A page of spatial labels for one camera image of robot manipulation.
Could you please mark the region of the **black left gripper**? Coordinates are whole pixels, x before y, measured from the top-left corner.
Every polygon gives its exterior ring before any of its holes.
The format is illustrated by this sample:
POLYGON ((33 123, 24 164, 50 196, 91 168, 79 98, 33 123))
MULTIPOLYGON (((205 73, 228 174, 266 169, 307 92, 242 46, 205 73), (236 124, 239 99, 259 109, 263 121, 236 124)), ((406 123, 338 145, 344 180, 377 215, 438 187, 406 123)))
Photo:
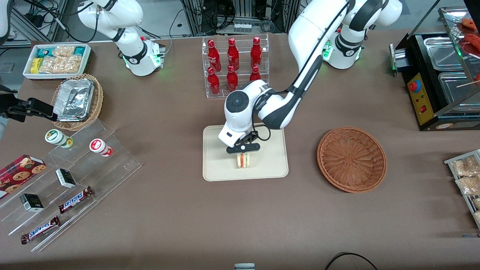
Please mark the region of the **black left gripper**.
POLYGON ((246 156, 249 156, 250 152, 260 150, 260 144, 255 142, 258 138, 258 136, 245 136, 238 140, 233 147, 226 147, 226 152, 230 155, 239 154, 239 156, 243 156, 245 153, 246 156))

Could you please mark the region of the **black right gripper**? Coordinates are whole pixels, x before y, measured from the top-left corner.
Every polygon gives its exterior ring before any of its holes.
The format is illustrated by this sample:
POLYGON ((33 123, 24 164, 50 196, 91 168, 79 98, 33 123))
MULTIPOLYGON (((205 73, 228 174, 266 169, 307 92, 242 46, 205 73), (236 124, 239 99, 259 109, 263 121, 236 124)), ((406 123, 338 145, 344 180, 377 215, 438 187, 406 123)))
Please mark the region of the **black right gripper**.
POLYGON ((46 102, 35 98, 22 100, 17 98, 18 91, 11 90, 4 85, 0 85, 0 113, 4 118, 14 119, 24 122, 27 116, 36 116, 56 122, 58 115, 54 113, 54 107, 46 102))

